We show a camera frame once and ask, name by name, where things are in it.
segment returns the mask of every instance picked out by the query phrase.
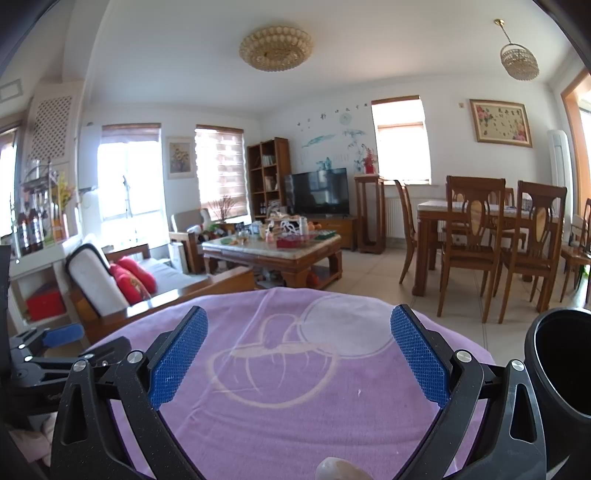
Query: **dining table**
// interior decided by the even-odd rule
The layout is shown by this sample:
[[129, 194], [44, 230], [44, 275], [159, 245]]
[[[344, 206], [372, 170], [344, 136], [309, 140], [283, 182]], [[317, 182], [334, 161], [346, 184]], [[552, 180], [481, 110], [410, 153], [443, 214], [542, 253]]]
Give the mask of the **dining table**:
[[[465, 222], [466, 214], [462, 212], [464, 202], [452, 202], [451, 217], [447, 211], [447, 200], [429, 200], [427, 202], [419, 203], [417, 206], [417, 262], [415, 264], [415, 275], [413, 285], [413, 295], [423, 297], [427, 287], [427, 270], [435, 270], [435, 260], [437, 255], [437, 238], [438, 238], [438, 224], [441, 221], [450, 219], [452, 222]], [[490, 204], [490, 217], [499, 216], [499, 206]], [[530, 220], [529, 210], [522, 210], [521, 216], [523, 219]], [[503, 209], [503, 223], [506, 228], [512, 228], [517, 218], [517, 208], [512, 206], [505, 206]], [[557, 223], [558, 219], [553, 218], [553, 222]], [[556, 234], [556, 228], [551, 229], [551, 235]], [[550, 244], [553, 243], [553, 238], [550, 238]], [[525, 281], [531, 281], [531, 277], [524, 278]], [[547, 279], [544, 279], [542, 284], [542, 292], [548, 286]], [[551, 279], [550, 285], [554, 284], [554, 279]], [[544, 295], [540, 295], [537, 304], [538, 311], [543, 305]]]

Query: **wooden pedestal stand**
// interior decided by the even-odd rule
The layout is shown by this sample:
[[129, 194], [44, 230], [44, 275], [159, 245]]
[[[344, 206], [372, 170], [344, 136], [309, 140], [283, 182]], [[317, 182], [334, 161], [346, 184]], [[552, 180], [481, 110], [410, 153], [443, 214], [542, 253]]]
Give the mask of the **wooden pedestal stand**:
[[[375, 187], [375, 241], [369, 239], [368, 199], [366, 186]], [[386, 248], [386, 205], [384, 179], [377, 174], [355, 176], [357, 193], [357, 247], [360, 252], [380, 254]]]

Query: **white cushion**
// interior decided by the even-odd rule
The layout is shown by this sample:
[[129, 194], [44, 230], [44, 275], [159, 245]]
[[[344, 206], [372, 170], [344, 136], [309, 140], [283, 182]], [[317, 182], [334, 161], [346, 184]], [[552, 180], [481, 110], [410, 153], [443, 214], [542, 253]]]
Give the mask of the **white cushion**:
[[129, 302], [109, 273], [109, 264], [101, 253], [100, 249], [83, 244], [72, 253], [67, 269], [96, 312], [104, 317], [126, 309]]
[[185, 275], [153, 258], [146, 258], [139, 262], [139, 265], [150, 272], [156, 279], [156, 293], [154, 295], [160, 295], [177, 288], [184, 288], [207, 278], [206, 275]]

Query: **chair backrest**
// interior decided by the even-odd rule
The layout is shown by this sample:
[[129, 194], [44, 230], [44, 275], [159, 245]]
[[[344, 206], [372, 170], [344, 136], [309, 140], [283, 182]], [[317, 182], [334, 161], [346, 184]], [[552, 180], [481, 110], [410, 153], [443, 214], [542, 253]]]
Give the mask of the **chair backrest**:
[[400, 197], [400, 204], [402, 206], [402, 221], [404, 223], [404, 238], [407, 244], [412, 243], [415, 236], [413, 209], [410, 205], [410, 197], [408, 195], [408, 188], [404, 183], [394, 180], [398, 195]]
[[591, 226], [591, 199], [585, 202], [585, 210], [583, 211], [583, 225], [581, 226], [581, 234], [579, 238], [579, 247], [585, 251], [591, 251], [591, 235], [589, 235], [589, 228]]
[[186, 232], [187, 228], [195, 225], [209, 224], [209, 212], [206, 208], [187, 210], [186, 212], [177, 212], [170, 216], [173, 232]]
[[[527, 229], [528, 261], [547, 266], [551, 266], [553, 262], [558, 262], [562, 244], [566, 191], [566, 187], [522, 180], [518, 182], [517, 217], [515, 219], [515, 234], [512, 240], [514, 259], [517, 258], [519, 233], [521, 229]], [[523, 210], [524, 194], [528, 194], [531, 198], [530, 210]]]
[[[447, 177], [447, 225], [446, 245], [452, 244], [452, 228], [465, 230], [466, 248], [478, 249], [482, 243], [485, 231], [491, 225], [491, 218], [498, 218], [496, 243], [500, 245], [503, 209], [498, 209], [498, 216], [491, 215], [491, 194], [502, 202], [505, 201], [505, 179], [486, 179], [479, 177]], [[453, 212], [453, 202], [462, 203], [460, 213]]]
[[[497, 198], [495, 192], [491, 192], [490, 196], [488, 197], [488, 201], [491, 205], [499, 205], [499, 199]], [[511, 187], [505, 188], [505, 206], [515, 206], [515, 191]]]

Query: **flower painting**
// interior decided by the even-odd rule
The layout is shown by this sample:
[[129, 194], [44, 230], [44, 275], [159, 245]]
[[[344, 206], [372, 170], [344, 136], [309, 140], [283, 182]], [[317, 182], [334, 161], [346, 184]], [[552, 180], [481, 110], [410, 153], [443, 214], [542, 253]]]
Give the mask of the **flower painting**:
[[168, 178], [187, 179], [195, 176], [195, 143], [191, 137], [168, 137]]
[[525, 105], [494, 100], [470, 100], [476, 140], [532, 147]]

